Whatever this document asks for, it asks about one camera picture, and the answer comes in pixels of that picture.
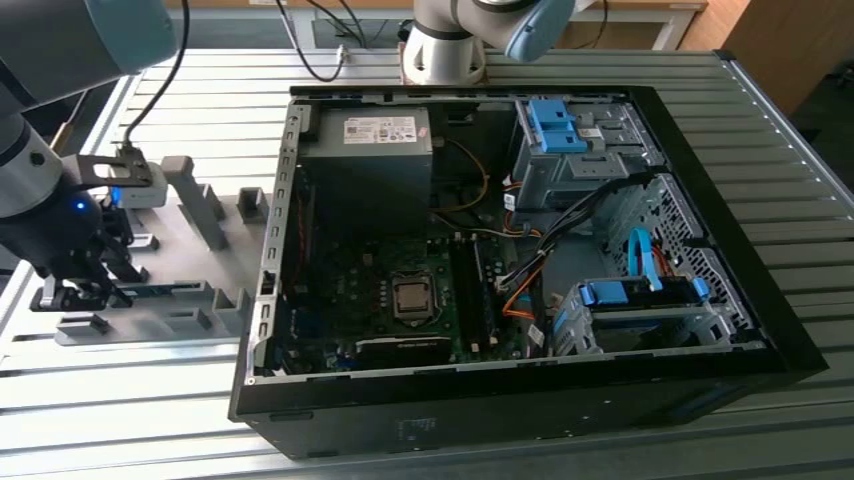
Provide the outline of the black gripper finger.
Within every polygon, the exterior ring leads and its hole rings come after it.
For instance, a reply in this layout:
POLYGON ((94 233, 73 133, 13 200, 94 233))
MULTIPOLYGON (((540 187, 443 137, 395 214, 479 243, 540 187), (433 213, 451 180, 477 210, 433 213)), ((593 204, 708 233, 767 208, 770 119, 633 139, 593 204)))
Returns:
POLYGON ((74 288, 66 287, 60 279, 48 275, 33 294, 29 309, 32 311, 81 311, 84 304, 77 293, 74 288))
POLYGON ((92 257, 96 282, 102 289, 109 290, 110 306, 129 308, 133 300, 114 283, 114 280, 120 282, 134 280, 134 267, 125 245, 108 233, 94 233, 89 241, 88 254, 92 257))

